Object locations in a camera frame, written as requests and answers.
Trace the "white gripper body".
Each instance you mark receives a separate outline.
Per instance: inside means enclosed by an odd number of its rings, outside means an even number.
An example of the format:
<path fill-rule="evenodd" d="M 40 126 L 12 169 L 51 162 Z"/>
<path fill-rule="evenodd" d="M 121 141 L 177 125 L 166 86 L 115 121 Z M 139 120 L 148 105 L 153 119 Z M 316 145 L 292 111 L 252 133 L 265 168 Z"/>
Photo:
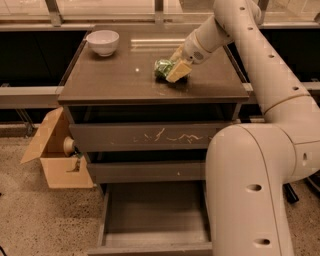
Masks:
<path fill-rule="evenodd" d="M 205 62 L 211 53 L 206 51 L 198 42 L 196 31 L 193 31 L 184 41 L 182 48 L 182 57 L 193 64 Z"/>

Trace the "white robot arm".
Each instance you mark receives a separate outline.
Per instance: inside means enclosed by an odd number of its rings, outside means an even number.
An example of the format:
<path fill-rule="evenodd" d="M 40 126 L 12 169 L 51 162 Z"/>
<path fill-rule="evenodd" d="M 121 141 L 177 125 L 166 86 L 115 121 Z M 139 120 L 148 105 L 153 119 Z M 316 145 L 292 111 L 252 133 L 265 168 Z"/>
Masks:
<path fill-rule="evenodd" d="M 283 186 L 320 169 L 320 109 L 258 28 L 252 0 L 215 0 L 174 60 L 201 63 L 233 42 L 254 90 L 262 123 L 220 130 L 206 155 L 213 256 L 294 256 Z"/>

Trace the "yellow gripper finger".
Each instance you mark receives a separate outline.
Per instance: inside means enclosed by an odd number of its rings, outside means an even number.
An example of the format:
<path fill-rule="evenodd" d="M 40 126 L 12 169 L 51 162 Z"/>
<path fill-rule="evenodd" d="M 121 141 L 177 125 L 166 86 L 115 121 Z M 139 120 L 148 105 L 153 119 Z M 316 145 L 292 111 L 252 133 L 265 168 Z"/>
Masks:
<path fill-rule="evenodd" d="M 182 58 L 183 48 L 184 48 L 184 45 L 181 44 L 181 45 L 176 49 L 176 51 L 171 55 L 170 60 L 173 61 L 173 62 L 176 62 L 176 61 L 178 61 L 179 59 L 181 59 L 181 58 Z"/>
<path fill-rule="evenodd" d="M 175 83 L 179 79 L 187 76 L 192 71 L 192 63 L 186 60 L 179 60 L 166 76 L 166 80 Z"/>

